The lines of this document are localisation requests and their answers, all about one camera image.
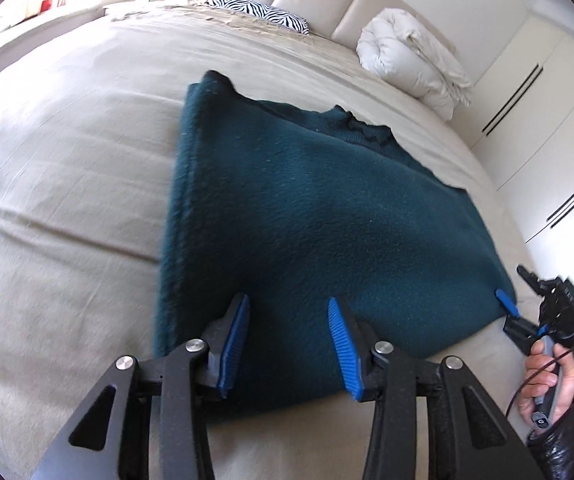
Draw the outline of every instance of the green fleece fabric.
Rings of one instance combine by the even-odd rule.
[[[515,300],[467,192],[445,186],[386,126],[238,94],[217,72],[181,118],[156,319],[156,353],[198,337],[234,293],[251,324],[226,417],[343,389],[327,324],[350,298],[379,336],[426,357]]]

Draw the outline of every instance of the red object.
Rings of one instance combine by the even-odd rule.
[[[52,3],[53,0],[43,0],[42,3],[40,4],[40,12],[45,12],[45,10],[51,9]]]

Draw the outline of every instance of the person's arm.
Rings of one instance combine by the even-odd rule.
[[[532,354],[525,360],[525,378],[528,378],[542,366],[552,360],[543,355],[544,344],[538,341],[532,347]],[[556,357],[567,349],[557,344],[554,346]],[[552,427],[543,432],[535,430],[528,438],[527,446],[532,456],[538,462],[547,480],[574,479],[574,356],[570,353],[561,358],[558,363],[563,371],[562,384],[558,391],[558,399],[552,412]],[[542,371],[533,378],[522,390],[518,401],[518,409],[525,422],[532,423],[534,412],[534,397],[544,395],[549,388],[556,386],[558,376],[552,373],[554,365]]]

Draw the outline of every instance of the wrinkled sheet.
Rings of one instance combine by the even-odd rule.
[[[523,313],[538,314],[538,300],[514,271],[530,264],[525,246],[480,164],[433,112],[363,70],[351,51],[222,9],[102,18],[0,73],[0,472],[7,480],[29,478],[116,357],[151,356],[180,111],[187,85],[209,69],[254,99],[317,111],[338,104],[387,124],[438,178],[467,189]],[[442,355],[462,356],[504,407],[522,358],[501,326]],[[211,428],[217,478],[360,478],[371,412],[369,403],[338,394]],[[421,415],[419,474],[423,425]]]

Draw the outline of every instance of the wire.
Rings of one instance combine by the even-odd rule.
[[[507,406],[507,411],[505,412],[505,418],[509,417],[509,412],[512,411],[512,407],[514,405],[514,403],[516,402],[516,399],[518,398],[519,394],[521,393],[521,390],[523,388],[525,388],[525,386],[527,384],[529,384],[529,382],[535,378],[539,373],[541,373],[543,370],[545,370],[546,368],[549,368],[550,366],[552,366],[553,364],[558,364],[558,361],[560,361],[561,359],[563,359],[567,354],[569,354],[570,352],[574,351],[574,346],[572,348],[570,348],[569,350],[565,350],[561,355],[559,355],[558,357],[555,357],[554,359],[552,359],[551,361],[549,361],[546,365],[541,366],[540,368],[538,368],[538,370],[536,370],[533,374],[531,374],[528,378],[526,378],[525,381],[523,381],[521,383],[521,385],[518,387],[518,389],[515,391],[514,396],[512,397],[512,400],[509,401],[509,406]]]

